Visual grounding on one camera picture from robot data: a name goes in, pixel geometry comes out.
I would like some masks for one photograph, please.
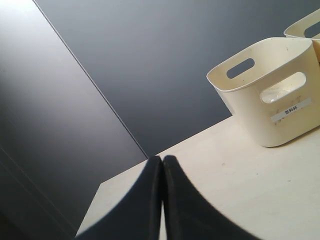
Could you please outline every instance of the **table surface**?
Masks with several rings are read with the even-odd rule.
[[[318,239],[319,127],[283,146],[266,148],[254,143],[232,116],[159,155],[175,155],[215,208],[261,239]],[[119,202],[145,163],[100,185],[78,234]],[[166,239],[163,219],[159,239]]]

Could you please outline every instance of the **storage bin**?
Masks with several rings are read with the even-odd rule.
[[[320,125],[320,68],[310,39],[264,39],[206,77],[262,146],[282,145]]]
[[[288,38],[312,39],[318,62],[320,62],[320,9],[289,26],[284,31],[284,35]]]

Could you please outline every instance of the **black object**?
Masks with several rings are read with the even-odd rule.
[[[259,240],[205,200],[175,156],[151,157],[119,204],[76,239],[158,240],[162,201],[168,240]]]
[[[175,156],[163,160],[168,240],[257,240],[217,211],[190,182]]]
[[[163,164],[151,157],[130,191],[99,222],[77,240],[158,240],[162,197]]]

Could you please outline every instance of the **gray wall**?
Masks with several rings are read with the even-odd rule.
[[[146,156],[31,0],[0,1],[0,33],[0,212],[31,239],[72,237]]]
[[[36,0],[149,154],[230,116],[206,73],[319,0]]]

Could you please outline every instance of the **bin cutout handle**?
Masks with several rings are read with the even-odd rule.
[[[309,39],[320,38],[320,21],[308,27],[304,31],[304,36]]]
[[[233,68],[229,69],[226,72],[226,76],[229,79],[234,79],[240,74],[243,74],[245,71],[251,69],[254,65],[255,65],[255,61],[252,58],[248,58],[240,62],[238,65],[235,65]]]
[[[288,94],[296,91],[306,84],[306,75],[302,72],[296,72],[284,80],[268,87],[261,92],[261,99],[266,104],[271,104]]]

